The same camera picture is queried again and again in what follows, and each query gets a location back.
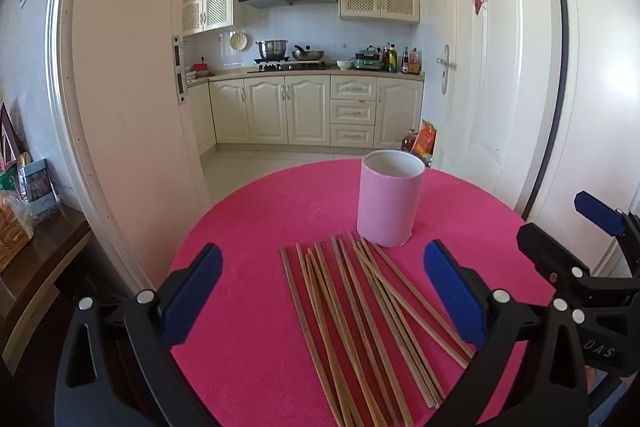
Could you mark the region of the dark wooden side cabinet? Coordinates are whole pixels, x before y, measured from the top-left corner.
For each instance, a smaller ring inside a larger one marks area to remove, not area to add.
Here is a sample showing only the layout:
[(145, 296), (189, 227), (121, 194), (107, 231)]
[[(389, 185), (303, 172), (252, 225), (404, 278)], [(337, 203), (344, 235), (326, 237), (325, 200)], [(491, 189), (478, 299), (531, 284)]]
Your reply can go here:
[(92, 231), (78, 210), (61, 206), (1, 274), (1, 358), (14, 374), (39, 323), (60, 292), (56, 280), (88, 245)]

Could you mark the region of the condiment bottles on counter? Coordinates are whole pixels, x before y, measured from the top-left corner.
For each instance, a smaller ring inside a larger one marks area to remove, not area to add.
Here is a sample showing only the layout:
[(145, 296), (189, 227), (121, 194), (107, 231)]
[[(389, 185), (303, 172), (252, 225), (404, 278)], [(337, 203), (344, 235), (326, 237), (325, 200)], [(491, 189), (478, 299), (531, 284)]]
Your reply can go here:
[(405, 46), (402, 50), (394, 44), (383, 46), (381, 55), (381, 69), (402, 75), (420, 75), (422, 72), (422, 56), (417, 48)]

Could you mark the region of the wooden chopstick ten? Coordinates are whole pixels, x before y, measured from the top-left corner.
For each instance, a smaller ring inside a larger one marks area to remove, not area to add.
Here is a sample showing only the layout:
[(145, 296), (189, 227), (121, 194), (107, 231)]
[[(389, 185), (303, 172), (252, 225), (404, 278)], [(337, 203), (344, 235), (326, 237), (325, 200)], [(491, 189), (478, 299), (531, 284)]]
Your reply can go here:
[(466, 354), (468, 358), (471, 358), (473, 355), (473, 350), (460, 338), (457, 331), (449, 324), (449, 322), (444, 319), (440, 313), (429, 303), (426, 298), (420, 293), (419, 289), (414, 286), (414, 284), (405, 276), (405, 273), (398, 268), (395, 262), (393, 262), (390, 257), (387, 256), (386, 252), (378, 246), (378, 244), (372, 244), (372, 247), (376, 250), (376, 252), (381, 256), (381, 258), (388, 264), (390, 269), (392, 269), (396, 275), (400, 278), (401, 282), (404, 283), (409, 291), (412, 292), (412, 295), (416, 297), (416, 300), (421, 303), (422, 307), (431, 314), (432, 317), (438, 322), (440, 327), (447, 332), (449, 337), (454, 340), (455, 343), (459, 346), (459, 348)]

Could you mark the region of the black wok pan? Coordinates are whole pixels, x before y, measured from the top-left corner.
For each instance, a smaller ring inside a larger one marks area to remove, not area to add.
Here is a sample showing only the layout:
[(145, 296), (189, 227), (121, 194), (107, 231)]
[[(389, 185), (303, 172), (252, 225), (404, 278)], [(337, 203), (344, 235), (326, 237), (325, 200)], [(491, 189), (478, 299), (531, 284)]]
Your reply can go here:
[(293, 46), (292, 57), (295, 61), (299, 62), (318, 62), (324, 57), (324, 52), (321, 50), (312, 50), (309, 46), (303, 48), (296, 44)]

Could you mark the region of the wooden chopstick four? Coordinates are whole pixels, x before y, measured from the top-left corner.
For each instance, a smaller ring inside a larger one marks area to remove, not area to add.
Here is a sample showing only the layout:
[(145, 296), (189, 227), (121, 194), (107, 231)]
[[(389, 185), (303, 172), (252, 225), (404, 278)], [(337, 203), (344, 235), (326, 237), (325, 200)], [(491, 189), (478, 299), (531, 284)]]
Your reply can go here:
[(329, 269), (329, 265), (326, 263), (326, 256), (324, 255), (320, 242), (314, 243), (314, 250), (316, 251), (316, 257), (318, 259), (318, 273), (321, 280), (320, 285), (322, 287), (323, 294), (326, 296), (326, 299), (328, 299), (328, 306), (331, 310), (332, 317), (334, 318), (338, 335), (343, 341), (344, 349), (356, 375), (358, 384), (364, 396), (364, 401), (367, 403), (367, 408), (371, 415), (373, 424), (375, 426), (385, 426), (385, 417), (375, 400), (374, 394), (371, 391), (367, 380), (366, 372), (360, 362), (358, 350), (354, 340), (352, 339), (352, 333), (350, 332), (347, 324), (341, 300), (337, 296), (337, 291), (331, 277), (331, 271)]

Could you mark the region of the wooden chopstick eight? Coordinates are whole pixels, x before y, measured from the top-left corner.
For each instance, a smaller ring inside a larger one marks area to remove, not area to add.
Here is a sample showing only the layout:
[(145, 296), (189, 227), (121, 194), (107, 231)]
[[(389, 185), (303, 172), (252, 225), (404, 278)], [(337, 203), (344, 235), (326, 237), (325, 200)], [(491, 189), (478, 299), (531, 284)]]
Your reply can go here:
[(425, 404), (431, 409), (437, 409), (442, 404), (442, 394), (438, 389), (432, 370), (427, 365), (424, 352), (416, 340), (404, 312), (402, 312), (401, 304), (388, 288), (388, 284), (384, 282), (384, 277), (367, 246), (361, 241), (357, 241), (352, 232), (348, 232), (347, 237), (363, 265), (362, 271), (367, 272), (371, 277), (372, 291), (375, 292), (384, 317), (390, 321), (390, 330), (416, 382), (416, 387), (419, 388)]

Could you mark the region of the white open door leaf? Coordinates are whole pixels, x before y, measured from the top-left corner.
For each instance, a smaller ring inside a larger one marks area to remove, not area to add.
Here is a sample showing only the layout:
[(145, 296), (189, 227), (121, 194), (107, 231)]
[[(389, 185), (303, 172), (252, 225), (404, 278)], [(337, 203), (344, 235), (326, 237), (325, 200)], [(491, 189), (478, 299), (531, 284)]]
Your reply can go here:
[(58, 146), (107, 264), (163, 282), (208, 208), (182, 58), (182, 0), (52, 0), (47, 72)]

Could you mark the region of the pink cylindrical utensil holder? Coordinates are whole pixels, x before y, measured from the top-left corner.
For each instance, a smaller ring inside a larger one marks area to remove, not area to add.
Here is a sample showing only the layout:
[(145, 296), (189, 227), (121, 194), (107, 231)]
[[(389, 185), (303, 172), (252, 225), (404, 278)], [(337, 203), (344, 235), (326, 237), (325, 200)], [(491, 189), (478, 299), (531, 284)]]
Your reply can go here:
[(396, 247), (410, 239), (426, 167), (401, 150), (374, 150), (362, 158), (357, 232), (371, 243)]

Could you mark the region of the wooden chopstick five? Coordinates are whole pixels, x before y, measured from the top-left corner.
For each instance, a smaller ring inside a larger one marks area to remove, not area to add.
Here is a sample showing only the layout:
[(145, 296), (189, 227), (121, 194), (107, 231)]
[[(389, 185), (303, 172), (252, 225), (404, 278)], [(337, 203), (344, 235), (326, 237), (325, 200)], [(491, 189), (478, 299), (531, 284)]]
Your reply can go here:
[(381, 365), (380, 356), (378, 355), (378, 348), (375, 346), (369, 321), (364, 313), (364, 305), (367, 303), (367, 300), (360, 297), (357, 272), (352, 266), (343, 241), (339, 237), (332, 235), (331, 243), (338, 265), (338, 271), (340, 271), (343, 280), (347, 300), (350, 309), (352, 309), (352, 317), (358, 329), (359, 342), (362, 344), (363, 352), (367, 355), (368, 371), (374, 379), (372, 395), (380, 400), (380, 409), (385, 419), (385, 425), (395, 426), (398, 421), (398, 416), (394, 407), (394, 401), (388, 393), (387, 381)]

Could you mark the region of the steel cooking pot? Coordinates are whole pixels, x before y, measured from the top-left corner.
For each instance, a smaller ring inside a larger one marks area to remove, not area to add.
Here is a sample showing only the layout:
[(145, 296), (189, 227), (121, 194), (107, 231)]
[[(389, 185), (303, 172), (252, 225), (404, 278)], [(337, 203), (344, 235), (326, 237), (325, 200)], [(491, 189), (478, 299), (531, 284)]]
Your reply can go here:
[(259, 57), (263, 61), (282, 61), (286, 57), (288, 49), (288, 40), (271, 39), (259, 40), (255, 42)]

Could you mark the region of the wooden chopstick two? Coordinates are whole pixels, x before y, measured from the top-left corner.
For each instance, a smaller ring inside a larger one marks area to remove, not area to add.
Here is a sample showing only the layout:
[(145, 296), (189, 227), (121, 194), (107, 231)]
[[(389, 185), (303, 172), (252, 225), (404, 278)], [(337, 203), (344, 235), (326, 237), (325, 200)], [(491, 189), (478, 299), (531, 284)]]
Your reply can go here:
[(342, 372), (340, 361), (338, 361), (336, 352), (333, 347), (331, 334), (328, 323), (326, 323), (326, 316), (324, 315), (324, 306), (320, 295), (318, 280), (316, 274), (314, 274), (314, 267), (312, 266), (311, 254), (303, 254), (302, 248), (296, 246), (298, 254), (298, 261), (300, 269), (303, 271), (303, 278), (307, 288), (309, 301), (311, 302), (312, 309), (314, 310), (314, 318), (322, 338), (324, 351), (326, 351), (326, 357), (328, 358), (329, 368), (331, 373), (331, 388), (333, 390), (334, 397), (342, 413), (342, 426), (353, 426), (354, 418), (352, 417), (352, 410), (350, 409), (350, 394), (348, 386)]

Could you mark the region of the cream lower kitchen cabinets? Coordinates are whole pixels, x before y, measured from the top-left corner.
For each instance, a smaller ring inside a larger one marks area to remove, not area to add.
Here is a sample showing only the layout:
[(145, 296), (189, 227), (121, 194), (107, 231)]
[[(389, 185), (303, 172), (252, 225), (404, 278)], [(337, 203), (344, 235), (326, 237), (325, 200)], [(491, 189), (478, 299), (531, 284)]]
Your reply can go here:
[(420, 124), (422, 79), (399, 75), (251, 74), (188, 88), (201, 153), (222, 145), (398, 148)]

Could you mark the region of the red oil bottle on floor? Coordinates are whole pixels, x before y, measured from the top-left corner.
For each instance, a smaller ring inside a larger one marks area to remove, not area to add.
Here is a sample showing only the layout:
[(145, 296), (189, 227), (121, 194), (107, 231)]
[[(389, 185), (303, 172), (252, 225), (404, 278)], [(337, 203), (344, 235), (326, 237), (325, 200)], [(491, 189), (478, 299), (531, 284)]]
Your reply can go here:
[(413, 149), (414, 143), (416, 143), (417, 136), (418, 132), (416, 129), (411, 129), (409, 133), (404, 136), (404, 139), (402, 139), (400, 149), (403, 152), (410, 153)]

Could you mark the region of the wooden chopstick six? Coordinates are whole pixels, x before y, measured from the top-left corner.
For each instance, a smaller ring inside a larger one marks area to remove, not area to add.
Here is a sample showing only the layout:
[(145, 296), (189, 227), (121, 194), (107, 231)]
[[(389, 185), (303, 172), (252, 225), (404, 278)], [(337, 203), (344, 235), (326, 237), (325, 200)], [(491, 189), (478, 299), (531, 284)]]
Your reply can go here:
[(390, 391), (385, 390), (382, 392), (382, 395), (385, 395), (387, 397), (385, 403), (388, 410), (390, 411), (390, 415), (397, 416), (395, 426), (411, 426), (412, 417), (406, 403), (405, 396), (402, 393), (400, 384), (398, 383), (393, 363), (392, 361), (390, 361), (390, 356), (388, 355), (388, 352), (386, 350), (385, 343), (382, 339), (380, 331), (378, 330), (378, 323), (376, 323), (375, 318), (371, 312), (367, 297), (366, 295), (364, 295), (364, 291), (362, 290), (362, 287), (360, 285), (360, 280), (358, 279), (356, 269), (350, 261), (347, 247), (345, 246), (343, 239), (337, 239), (337, 244), (338, 247), (340, 247), (340, 251), (343, 255), (350, 280), (352, 281), (352, 287), (356, 291), (360, 308), (362, 309), (364, 319), (367, 322), (367, 328), (371, 336), (370, 343), (373, 343), (375, 345), (375, 348), (371, 348), (370, 352), (378, 352), (378, 358), (380, 359), (380, 363), (386, 375), (386, 377), (383, 377), (381, 375), (381, 371), (378, 371), (378, 373), (380, 374), (380, 378), (378, 379), (378, 387), (383, 388), (385, 384), (388, 384), (390, 386)]

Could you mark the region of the pink round table cloth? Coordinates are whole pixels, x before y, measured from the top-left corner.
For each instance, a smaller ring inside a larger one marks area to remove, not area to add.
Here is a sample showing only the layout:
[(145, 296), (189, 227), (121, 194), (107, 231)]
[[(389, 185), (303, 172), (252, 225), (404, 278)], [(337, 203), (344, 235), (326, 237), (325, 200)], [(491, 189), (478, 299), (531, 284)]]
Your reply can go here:
[[(225, 426), (331, 426), (338, 405), (329, 356), (340, 362), (365, 424), (364, 389), (385, 416), (398, 412), (384, 346), (414, 425), (425, 404), (360, 264), (340, 267), (332, 239), (358, 236), (360, 161), (317, 162), (264, 176), (218, 202), (192, 229), (172, 265), (182, 269), (209, 243), (222, 272), (186, 341), (172, 354), (192, 388)], [(521, 218), (500, 200), (449, 174), (427, 170), (411, 239), (378, 256), (378, 267), (408, 301), (405, 319), (439, 384), (462, 369), (439, 325), (446, 312), (423, 269), (428, 242), (492, 288), (522, 303), (548, 303), (551, 286), (518, 251)]]

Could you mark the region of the wooden chopstick seven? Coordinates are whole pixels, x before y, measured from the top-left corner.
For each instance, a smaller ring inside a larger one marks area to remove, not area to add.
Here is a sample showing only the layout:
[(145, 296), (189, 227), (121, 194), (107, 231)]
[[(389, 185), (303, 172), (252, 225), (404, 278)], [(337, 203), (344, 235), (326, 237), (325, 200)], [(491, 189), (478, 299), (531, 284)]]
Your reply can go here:
[(426, 367), (420, 357), (419, 350), (416, 349), (413, 338), (407, 331), (401, 309), (396, 305), (395, 300), (387, 294), (384, 285), (376, 277), (373, 269), (369, 267), (370, 259), (362, 244), (360, 242), (355, 242), (354, 249), (362, 264), (363, 271), (366, 271), (371, 279), (370, 285), (372, 287), (372, 291), (375, 292), (376, 299), (378, 299), (378, 305), (381, 307), (385, 320), (388, 323), (388, 327), (390, 328), (390, 331), (397, 343), (398, 349), (409, 367), (409, 371), (416, 383), (416, 387), (418, 387), (426, 406), (430, 409), (434, 409), (437, 405), (436, 390), (431, 377), (428, 376)]

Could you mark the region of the wooden chopstick three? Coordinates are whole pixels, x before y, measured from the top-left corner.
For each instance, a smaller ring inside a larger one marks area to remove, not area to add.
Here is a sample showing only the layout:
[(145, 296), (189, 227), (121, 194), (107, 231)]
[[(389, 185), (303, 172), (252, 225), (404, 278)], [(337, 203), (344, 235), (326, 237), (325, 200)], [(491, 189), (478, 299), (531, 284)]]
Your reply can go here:
[(341, 346), (341, 329), (334, 319), (334, 306), (319, 263), (311, 248), (307, 249), (305, 267), (307, 273), (307, 291), (314, 319), (316, 320), (324, 352), (329, 363), (329, 389), (331, 397), (340, 412), (340, 426), (362, 426), (362, 418), (356, 401), (352, 396), (349, 383), (343, 372), (337, 347)]

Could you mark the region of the orange snack bag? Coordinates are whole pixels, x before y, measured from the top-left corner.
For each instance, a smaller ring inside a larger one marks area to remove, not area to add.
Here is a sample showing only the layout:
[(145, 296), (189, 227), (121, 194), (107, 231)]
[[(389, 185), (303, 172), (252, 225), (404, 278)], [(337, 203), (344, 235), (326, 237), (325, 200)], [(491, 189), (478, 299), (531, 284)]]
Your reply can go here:
[(435, 147), (437, 130), (429, 121), (422, 121), (420, 131), (413, 142), (411, 153), (419, 157), (432, 156)]

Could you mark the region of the green kitchen appliance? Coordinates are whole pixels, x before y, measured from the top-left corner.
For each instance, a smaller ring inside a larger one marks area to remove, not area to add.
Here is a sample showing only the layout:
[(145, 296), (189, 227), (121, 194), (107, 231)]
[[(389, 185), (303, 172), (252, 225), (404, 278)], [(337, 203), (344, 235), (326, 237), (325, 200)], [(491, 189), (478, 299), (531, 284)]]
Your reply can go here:
[(365, 49), (359, 50), (352, 60), (352, 67), (361, 70), (381, 70), (381, 49), (375, 46), (367, 46)]

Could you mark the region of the white bowl on counter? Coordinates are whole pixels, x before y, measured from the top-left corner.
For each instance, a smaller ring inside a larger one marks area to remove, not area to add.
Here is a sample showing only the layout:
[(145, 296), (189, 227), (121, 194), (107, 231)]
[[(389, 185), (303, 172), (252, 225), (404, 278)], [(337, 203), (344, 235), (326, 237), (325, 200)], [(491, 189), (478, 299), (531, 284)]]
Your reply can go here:
[(341, 70), (347, 70), (347, 69), (351, 69), (352, 68), (352, 62), (351, 61), (338, 60), (336, 62), (336, 66)]

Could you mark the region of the wooden chopstick one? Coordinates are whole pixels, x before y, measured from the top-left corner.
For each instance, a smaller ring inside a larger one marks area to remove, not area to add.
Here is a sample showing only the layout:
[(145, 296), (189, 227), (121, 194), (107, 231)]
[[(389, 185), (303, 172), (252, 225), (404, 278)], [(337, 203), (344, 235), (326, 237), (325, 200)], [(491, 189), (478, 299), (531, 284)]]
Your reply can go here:
[(299, 298), (299, 293), (295, 283), (295, 277), (291, 268), (291, 263), (288, 261), (288, 254), (286, 253), (286, 249), (284, 247), (281, 247), (279, 251), (280, 251), (280, 256), (281, 256), (286, 280), (288, 281), (288, 288), (290, 288), (293, 305), (296, 311), (300, 328), (302, 329), (302, 332), (303, 332), (303, 336), (305, 339), (308, 352), (311, 357), (312, 364), (314, 365), (314, 370), (316, 371), (318, 380), (320, 381), (320, 386), (322, 388), (324, 396), (326, 397), (326, 402), (328, 403), (330, 411), (334, 417), (334, 421), (336, 422), (337, 426), (341, 426), (342, 419), (343, 419), (342, 413), (341, 413), (340, 407), (336, 402), (330, 382), (328, 380), (328, 377), (326, 377), (326, 371), (324, 370), (324, 366), (320, 359), (320, 355), (318, 353), (316, 344), (314, 343), (314, 337), (312, 337), (311, 330), (307, 322), (307, 317), (303, 309), (302, 302), (300, 301), (300, 298)]

